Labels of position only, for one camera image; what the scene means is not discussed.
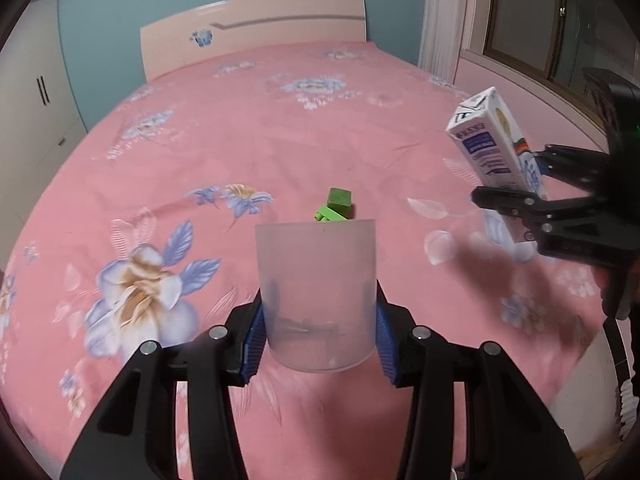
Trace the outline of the white milk carton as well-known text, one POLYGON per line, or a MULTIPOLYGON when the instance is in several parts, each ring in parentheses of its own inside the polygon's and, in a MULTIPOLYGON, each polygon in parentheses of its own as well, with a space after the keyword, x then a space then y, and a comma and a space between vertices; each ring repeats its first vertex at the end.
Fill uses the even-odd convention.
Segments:
MULTIPOLYGON (((547 196, 535 155, 496 88, 462 101, 448 122, 447 133, 481 185, 547 196)), ((520 220, 488 209, 484 219, 489 239, 514 260, 527 262, 536 254, 536 243, 520 220)))

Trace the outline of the dark green cube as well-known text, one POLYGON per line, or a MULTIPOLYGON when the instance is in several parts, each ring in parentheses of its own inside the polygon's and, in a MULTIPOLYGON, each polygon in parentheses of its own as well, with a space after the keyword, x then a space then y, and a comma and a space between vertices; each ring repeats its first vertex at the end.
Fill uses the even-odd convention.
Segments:
POLYGON ((326 206, 342 217, 352 215, 352 192, 344 188, 330 188, 326 206))

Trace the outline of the light green toy brick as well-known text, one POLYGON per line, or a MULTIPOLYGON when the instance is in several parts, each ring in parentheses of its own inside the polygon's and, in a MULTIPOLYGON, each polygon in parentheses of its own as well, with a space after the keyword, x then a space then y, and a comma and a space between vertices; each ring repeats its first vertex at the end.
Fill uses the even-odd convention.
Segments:
POLYGON ((336 212, 329 206, 323 205, 319 207, 314 214, 314 220, 323 222, 323 221, 346 221, 347 218, 336 212))

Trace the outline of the translucent plastic cup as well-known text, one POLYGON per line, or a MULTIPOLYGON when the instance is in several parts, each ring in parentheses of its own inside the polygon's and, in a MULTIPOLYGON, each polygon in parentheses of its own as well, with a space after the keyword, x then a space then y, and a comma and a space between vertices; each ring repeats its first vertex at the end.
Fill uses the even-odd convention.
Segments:
POLYGON ((310 374, 364 362, 375 347, 375 222, 270 223, 255 235, 273 359, 310 374))

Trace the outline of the white curtain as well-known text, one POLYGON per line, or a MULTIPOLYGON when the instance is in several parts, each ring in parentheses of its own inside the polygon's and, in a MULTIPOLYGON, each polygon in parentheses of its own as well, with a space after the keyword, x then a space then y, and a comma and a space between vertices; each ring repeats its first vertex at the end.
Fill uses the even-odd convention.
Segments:
POLYGON ((418 66, 452 84, 456 76, 466 0, 425 0, 418 66))

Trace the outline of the pink floral bed sheet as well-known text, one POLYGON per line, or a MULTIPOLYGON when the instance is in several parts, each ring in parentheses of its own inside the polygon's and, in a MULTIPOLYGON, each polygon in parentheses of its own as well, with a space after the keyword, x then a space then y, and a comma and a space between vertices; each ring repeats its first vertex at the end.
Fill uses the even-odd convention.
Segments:
POLYGON ((372 44, 227 55, 140 87, 39 197, 1 289, 1 397, 62 463, 147 340, 183 344, 258 287, 255 229, 329 189, 376 223, 390 301, 442 336, 506 349, 550 401, 597 335, 589 269, 510 240, 470 200, 446 133, 463 93, 372 44))

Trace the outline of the cream wardrobe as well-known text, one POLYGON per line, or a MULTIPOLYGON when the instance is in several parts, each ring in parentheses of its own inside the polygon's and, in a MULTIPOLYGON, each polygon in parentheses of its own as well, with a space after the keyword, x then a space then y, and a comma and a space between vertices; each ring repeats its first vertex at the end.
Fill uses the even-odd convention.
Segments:
POLYGON ((1 50, 1 263, 87 133, 70 88, 58 0, 29 3, 1 50))

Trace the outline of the cream bed headboard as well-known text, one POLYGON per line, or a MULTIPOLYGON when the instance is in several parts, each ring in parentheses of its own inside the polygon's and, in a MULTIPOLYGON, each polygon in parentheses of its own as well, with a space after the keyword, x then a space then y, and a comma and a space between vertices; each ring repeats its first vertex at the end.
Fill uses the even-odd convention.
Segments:
POLYGON ((364 0, 224 0, 140 29, 146 81, 217 56, 275 44, 365 42, 364 0))

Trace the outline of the window frame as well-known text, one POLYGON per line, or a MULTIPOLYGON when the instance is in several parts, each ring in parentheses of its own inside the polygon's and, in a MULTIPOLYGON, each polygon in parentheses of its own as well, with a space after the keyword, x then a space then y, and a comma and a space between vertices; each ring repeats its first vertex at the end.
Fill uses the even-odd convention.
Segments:
POLYGON ((595 125, 587 67, 639 80, 639 0, 468 0, 464 50, 565 102, 595 125))

